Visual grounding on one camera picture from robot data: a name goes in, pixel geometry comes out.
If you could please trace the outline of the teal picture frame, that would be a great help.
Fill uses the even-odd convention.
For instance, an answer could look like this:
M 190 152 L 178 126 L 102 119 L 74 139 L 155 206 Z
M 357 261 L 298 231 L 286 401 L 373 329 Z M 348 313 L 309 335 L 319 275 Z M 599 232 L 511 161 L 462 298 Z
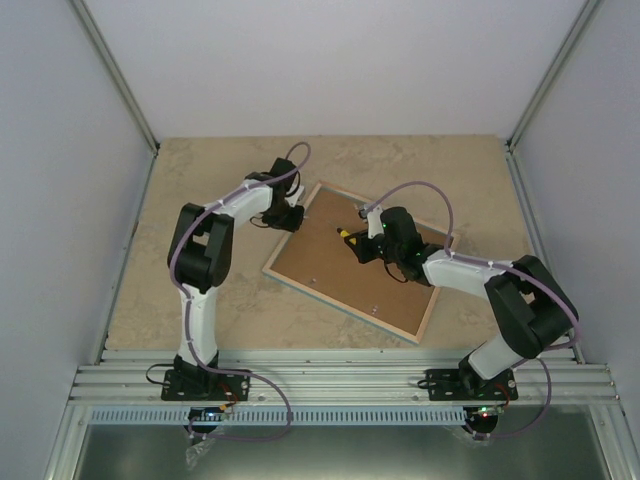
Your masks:
M 396 265 L 361 264 L 339 228 L 365 231 L 358 208 L 369 200 L 326 182 L 306 196 L 300 229 L 285 235 L 263 272 L 301 293 L 412 344 L 422 340 L 440 290 L 405 282 Z

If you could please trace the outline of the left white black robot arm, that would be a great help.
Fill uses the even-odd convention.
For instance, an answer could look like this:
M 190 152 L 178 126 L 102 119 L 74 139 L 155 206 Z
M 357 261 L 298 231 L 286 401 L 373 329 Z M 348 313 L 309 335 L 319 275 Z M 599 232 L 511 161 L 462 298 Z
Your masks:
M 218 289 L 231 267 L 235 230 L 259 216 L 266 227 L 295 232 L 304 207 L 298 168 L 285 158 L 267 172 L 253 172 L 231 193 L 203 206 L 187 203 L 179 214 L 168 254 L 170 278 L 181 298 L 183 332 L 174 369 L 197 399 L 218 390 L 215 314 Z

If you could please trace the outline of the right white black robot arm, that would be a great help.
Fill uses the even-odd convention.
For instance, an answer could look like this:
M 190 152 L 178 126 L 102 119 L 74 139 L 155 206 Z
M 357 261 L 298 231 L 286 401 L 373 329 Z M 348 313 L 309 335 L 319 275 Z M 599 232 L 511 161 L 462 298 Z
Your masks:
M 361 264 L 393 264 L 403 283 L 454 289 L 490 304 L 499 333 L 458 367 L 460 390 L 471 399 L 485 397 L 500 374 L 537 357 L 579 321 L 574 305 L 535 256 L 495 262 L 457 254 L 449 240 L 442 245 L 424 241 L 403 207 L 363 209 L 360 216 L 365 230 L 339 234 Z

